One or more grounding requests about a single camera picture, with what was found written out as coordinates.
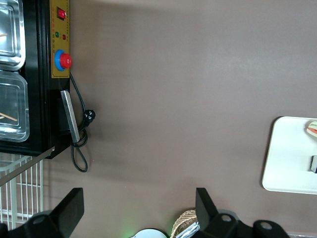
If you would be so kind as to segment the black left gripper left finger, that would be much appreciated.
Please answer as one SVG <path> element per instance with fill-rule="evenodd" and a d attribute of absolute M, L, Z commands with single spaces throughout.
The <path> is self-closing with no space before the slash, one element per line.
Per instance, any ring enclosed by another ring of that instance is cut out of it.
<path fill-rule="evenodd" d="M 82 188 L 73 188 L 51 211 L 32 216 L 25 224 L 9 230 L 0 225 L 2 238 L 68 238 L 84 214 Z"/>

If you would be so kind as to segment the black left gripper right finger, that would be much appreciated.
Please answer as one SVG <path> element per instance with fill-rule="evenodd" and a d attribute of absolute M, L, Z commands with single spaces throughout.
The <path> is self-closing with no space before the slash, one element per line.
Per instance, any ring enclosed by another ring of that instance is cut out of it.
<path fill-rule="evenodd" d="M 241 221 L 236 213 L 217 209 L 205 188 L 196 189 L 196 216 L 200 229 L 197 238 L 288 238 L 277 223 L 257 220 L 252 226 Z"/>

